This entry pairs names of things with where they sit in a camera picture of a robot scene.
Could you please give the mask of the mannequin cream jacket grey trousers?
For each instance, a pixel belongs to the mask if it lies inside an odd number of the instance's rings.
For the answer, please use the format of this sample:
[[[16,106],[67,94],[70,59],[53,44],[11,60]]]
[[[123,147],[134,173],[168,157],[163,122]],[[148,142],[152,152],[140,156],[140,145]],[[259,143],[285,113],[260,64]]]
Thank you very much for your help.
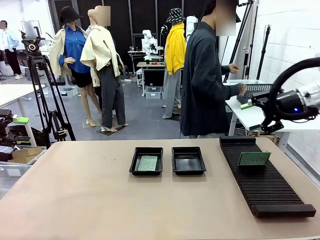
[[[125,97],[120,70],[124,64],[116,51],[113,37],[106,29],[106,20],[110,17],[107,6],[97,5],[89,9],[90,32],[86,38],[80,62],[90,67],[93,86],[101,87],[102,97],[102,132],[117,132],[113,126],[113,113],[117,125],[127,127]]]

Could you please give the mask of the white lab bench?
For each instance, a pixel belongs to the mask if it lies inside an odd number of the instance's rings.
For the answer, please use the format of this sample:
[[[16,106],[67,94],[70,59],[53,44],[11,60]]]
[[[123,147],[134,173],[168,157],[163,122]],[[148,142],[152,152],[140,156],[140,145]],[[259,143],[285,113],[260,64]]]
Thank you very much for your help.
[[[136,68],[137,64],[139,62],[144,62],[144,57],[146,54],[143,51],[136,51],[136,50],[129,50],[127,52],[131,59],[131,65],[132,65],[132,76],[134,77],[136,75]]]

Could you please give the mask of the wood-top workbench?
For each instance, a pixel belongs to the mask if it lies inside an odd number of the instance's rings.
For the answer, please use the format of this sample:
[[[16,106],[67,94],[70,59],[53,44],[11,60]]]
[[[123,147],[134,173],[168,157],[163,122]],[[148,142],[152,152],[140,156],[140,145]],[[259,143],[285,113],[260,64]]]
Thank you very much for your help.
[[[137,64],[138,70],[136,72],[136,81],[138,86],[142,87],[142,97],[145,97],[145,89],[147,86],[145,86],[144,83],[144,70],[145,69],[165,69],[163,62],[158,61],[142,61]]]

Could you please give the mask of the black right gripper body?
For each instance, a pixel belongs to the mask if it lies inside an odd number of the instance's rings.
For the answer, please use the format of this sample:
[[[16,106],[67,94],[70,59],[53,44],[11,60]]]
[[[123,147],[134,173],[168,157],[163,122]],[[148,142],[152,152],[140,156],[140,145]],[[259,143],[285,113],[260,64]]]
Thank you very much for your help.
[[[294,90],[278,93],[274,106],[278,108],[273,114],[275,120],[302,120],[308,117],[304,114],[305,107],[298,93]]]

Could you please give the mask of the person in dark shirt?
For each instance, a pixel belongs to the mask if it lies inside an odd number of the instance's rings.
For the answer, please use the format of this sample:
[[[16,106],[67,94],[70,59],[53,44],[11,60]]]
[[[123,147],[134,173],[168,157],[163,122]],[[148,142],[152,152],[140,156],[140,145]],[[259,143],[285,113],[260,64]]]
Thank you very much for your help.
[[[181,95],[180,132],[190,139],[219,138],[228,131],[226,101],[217,98],[222,81],[217,35],[238,23],[239,0],[206,0],[188,39]]]

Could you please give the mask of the person in light blue shirt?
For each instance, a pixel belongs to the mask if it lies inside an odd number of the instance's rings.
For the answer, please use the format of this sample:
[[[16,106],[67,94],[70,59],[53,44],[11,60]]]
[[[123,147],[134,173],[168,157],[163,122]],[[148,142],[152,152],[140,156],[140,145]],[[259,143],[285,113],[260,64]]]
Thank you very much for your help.
[[[19,44],[20,38],[12,30],[8,29],[7,21],[0,20],[0,51],[4,51],[16,80],[23,78],[17,55]]]

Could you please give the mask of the black cabinet under workbench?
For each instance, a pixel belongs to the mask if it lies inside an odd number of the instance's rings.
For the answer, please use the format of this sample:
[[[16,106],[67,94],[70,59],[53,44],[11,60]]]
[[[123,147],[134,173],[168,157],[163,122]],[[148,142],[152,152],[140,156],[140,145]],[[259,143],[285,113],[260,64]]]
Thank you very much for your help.
[[[164,86],[164,69],[144,69],[144,85],[147,87],[163,87]]]

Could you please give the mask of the grey plastic mesh basket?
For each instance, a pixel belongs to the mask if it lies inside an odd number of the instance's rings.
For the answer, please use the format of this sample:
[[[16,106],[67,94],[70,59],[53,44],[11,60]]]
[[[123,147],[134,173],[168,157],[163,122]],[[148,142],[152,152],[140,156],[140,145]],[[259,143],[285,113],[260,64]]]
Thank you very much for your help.
[[[272,88],[272,84],[246,84],[246,92],[244,95],[237,95],[236,99],[241,104],[246,104],[248,100],[251,100],[253,94],[268,91]]]

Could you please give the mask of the clear plastic bin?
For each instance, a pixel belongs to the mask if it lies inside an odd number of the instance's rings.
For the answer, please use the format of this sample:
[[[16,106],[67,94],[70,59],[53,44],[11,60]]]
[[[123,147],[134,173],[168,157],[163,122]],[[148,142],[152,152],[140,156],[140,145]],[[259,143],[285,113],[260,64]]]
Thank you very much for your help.
[[[258,79],[230,79],[223,84],[226,86],[232,86],[236,84],[264,84],[264,82]]]

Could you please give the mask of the thick black light stand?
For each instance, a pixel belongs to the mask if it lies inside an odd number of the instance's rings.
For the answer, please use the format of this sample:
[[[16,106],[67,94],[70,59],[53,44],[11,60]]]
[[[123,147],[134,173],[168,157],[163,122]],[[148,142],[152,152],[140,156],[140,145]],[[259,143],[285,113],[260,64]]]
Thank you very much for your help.
[[[240,20],[241,25],[240,25],[239,31],[238,31],[238,33],[236,35],[236,39],[235,39],[234,47],[232,49],[232,53],[231,53],[231,56],[230,56],[229,64],[233,63],[233,61],[236,58],[236,53],[239,50],[240,41],[241,41],[241,39],[243,37],[245,26],[246,26],[247,21],[249,19],[249,14],[253,10],[254,4],[255,4],[255,0],[246,0],[246,2],[239,3],[237,5],[238,7],[245,6],[245,11],[244,11],[242,19]],[[245,46],[244,49],[243,49],[243,52],[244,52],[244,60],[243,60],[242,73],[244,74],[246,72],[246,67],[247,67],[248,62],[249,62],[249,47]]]

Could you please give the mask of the mannequin yellow hoodie bucket hat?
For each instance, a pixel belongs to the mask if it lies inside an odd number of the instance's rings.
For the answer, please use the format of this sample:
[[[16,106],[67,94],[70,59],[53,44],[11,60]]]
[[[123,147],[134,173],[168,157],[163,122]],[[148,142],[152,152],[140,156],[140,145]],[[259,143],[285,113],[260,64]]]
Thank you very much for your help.
[[[186,39],[185,39],[185,17],[181,8],[172,8],[169,11],[167,23],[172,27],[167,35],[164,48],[164,93],[165,113],[164,120],[179,115],[180,90],[182,68],[185,63]]]

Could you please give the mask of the green perforated circuit board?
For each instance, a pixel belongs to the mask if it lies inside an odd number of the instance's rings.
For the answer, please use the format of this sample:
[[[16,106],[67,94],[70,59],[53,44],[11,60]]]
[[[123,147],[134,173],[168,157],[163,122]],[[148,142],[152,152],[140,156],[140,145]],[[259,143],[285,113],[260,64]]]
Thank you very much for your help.
[[[265,166],[270,156],[270,152],[242,152],[238,165],[242,167]]]
[[[158,157],[156,155],[143,155],[137,166],[139,172],[155,171],[157,167]]]

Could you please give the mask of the white rounded-corner table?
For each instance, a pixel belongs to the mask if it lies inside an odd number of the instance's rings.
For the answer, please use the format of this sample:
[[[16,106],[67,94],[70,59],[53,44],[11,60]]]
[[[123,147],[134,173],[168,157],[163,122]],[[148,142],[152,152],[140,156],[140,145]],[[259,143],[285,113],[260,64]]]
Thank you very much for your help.
[[[244,128],[249,132],[257,127],[265,119],[261,108],[253,106],[247,109],[241,109],[241,103],[237,97],[233,96],[227,100],[226,105],[232,111],[232,118],[229,128],[229,136],[233,136],[237,120],[241,122]],[[282,120],[283,128],[276,133],[280,134],[278,147],[285,152],[287,146],[295,149],[296,152],[302,151],[303,154],[308,153],[306,148],[310,149],[311,153],[316,153],[320,156],[320,114],[314,120],[304,122],[292,122]]]

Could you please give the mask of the person's right forearm dark sleeve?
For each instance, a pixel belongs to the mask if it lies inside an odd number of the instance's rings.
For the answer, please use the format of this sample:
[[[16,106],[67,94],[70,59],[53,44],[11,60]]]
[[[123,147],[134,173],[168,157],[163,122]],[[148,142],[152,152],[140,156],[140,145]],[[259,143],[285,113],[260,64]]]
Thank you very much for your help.
[[[231,97],[240,94],[240,85],[220,85],[216,91],[217,98],[225,101],[229,100]]]

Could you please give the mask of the mannequin blue shirt black hat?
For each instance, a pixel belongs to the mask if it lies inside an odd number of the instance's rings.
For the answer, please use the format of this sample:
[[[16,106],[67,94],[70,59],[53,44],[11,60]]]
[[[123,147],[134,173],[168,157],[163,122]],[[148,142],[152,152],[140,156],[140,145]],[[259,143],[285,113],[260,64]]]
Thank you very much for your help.
[[[80,90],[86,119],[91,127],[96,124],[92,118],[88,97],[102,114],[94,91],[91,68],[81,63],[81,55],[87,40],[86,32],[76,24],[81,16],[71,6],[63,7],[60,12],[61,29],[54,36],[49,50],[49,62],[53,74],[60,77],[63,73],[70,75]]]

